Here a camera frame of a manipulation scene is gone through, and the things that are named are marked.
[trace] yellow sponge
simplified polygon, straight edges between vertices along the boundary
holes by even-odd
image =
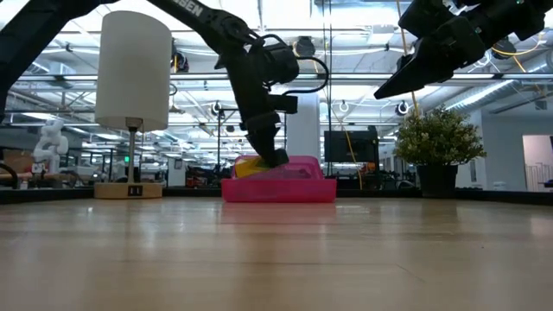
[[[265,164],[261,156],[256,156],[250,159],[241,159],[234,166],[236,177],[244,178],[257,173],[270,170],[270,167]]]

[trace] lamp base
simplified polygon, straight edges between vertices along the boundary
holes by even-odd
[[[159,183],[97,183],[94,198],[103,200],[160,199],[163,185]]]

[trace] computer monitor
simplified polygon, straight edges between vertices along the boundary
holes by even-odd
[[[372,130],[348,131],[356,162],[378,163],[378,133]],[[352,163],[352,151],[345,131],[325,131],[325,161]]]

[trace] wooden table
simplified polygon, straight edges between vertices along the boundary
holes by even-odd
[[[0,309],[549,310],[553,213],[453,200],[0,209]]]

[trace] pink plastic tray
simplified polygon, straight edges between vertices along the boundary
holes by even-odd
[[[249,156],[239,157],[237,162]],[[222,181],[227,202],[332,203],[336,180],[325,180],[319,161],[311,156],[291,156],[288,164],[245,178]]]

